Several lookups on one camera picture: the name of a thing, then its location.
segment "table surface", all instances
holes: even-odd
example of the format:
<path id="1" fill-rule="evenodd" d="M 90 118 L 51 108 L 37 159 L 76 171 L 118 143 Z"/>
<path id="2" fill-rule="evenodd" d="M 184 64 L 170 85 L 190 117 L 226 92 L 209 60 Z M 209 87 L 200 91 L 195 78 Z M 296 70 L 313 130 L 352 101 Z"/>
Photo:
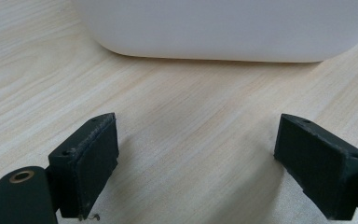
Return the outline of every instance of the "table surface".
<path id="1" fill-rule="evenodd" d="M 281 113 L 358 147 L 358 45 L 322 63 L 134 58 L 97 44 L 69 1 L 0 0 L 0 177 L 47 167 L 108 112 L 119 165 L 84 223 L 327 223 L 273 148 Z"/>

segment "screw hole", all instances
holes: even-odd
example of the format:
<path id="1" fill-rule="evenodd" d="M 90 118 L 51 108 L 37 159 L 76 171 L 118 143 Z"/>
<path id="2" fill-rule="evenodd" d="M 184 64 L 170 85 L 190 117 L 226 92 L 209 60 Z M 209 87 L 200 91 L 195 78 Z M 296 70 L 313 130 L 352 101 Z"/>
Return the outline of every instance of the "screw hole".
<path id="1" fill-rule="evenodd" d="M 358 154 L 357 153 L 351 153 L 351 156 L 358 159 Z"/>
<path id="2" fill-rule="evenodd" d="M 28 179 L 31 179 L 33 176 L 34 176 L 34 171 L 21 171 L 19 173 L 14 174 L 9 179 L 9 182 L 12 184 L 18 184 Z"/>

